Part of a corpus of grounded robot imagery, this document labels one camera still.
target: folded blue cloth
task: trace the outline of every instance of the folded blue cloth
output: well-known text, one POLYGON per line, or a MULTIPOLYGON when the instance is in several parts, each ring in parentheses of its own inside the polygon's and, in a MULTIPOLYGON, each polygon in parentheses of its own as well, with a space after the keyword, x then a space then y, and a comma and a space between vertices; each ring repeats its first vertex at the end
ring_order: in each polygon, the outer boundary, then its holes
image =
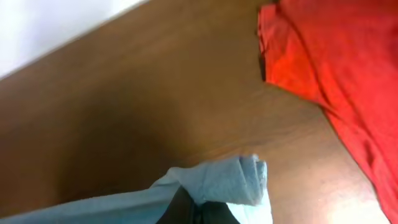
POLYGON ((170 168, 149 189, 94 197, 0 219, 0 223, 153 224, 183 186, 198 205, 226 202, 241 224, 272 223, 266 163, 257 156, 170 168))

